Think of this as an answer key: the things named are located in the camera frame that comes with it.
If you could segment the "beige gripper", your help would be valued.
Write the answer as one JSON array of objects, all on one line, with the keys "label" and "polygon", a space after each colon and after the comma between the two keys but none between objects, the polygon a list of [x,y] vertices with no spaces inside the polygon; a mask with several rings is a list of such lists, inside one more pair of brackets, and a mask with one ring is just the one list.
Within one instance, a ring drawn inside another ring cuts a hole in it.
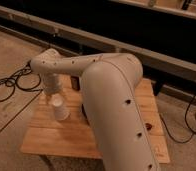
[{"label": "beige gripper", "polygon": [[62,85],[58,74],[42,74],[41,79],[44,93],[47,97],[51,97],[61,91]]}]

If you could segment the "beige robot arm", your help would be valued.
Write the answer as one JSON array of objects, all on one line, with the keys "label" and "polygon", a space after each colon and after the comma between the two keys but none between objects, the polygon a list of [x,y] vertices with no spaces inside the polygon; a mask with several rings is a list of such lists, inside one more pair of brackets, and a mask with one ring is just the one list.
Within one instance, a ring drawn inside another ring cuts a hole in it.
[{"label": "beige robot arm", "polygon": [[48,49],[30,66],[43,77],[48,94],[57,91],[57,76],[81,79],[84,110],[106,171],[161,171],[135,98],[143,77],[140,60],[130,53],[64,57]]}]

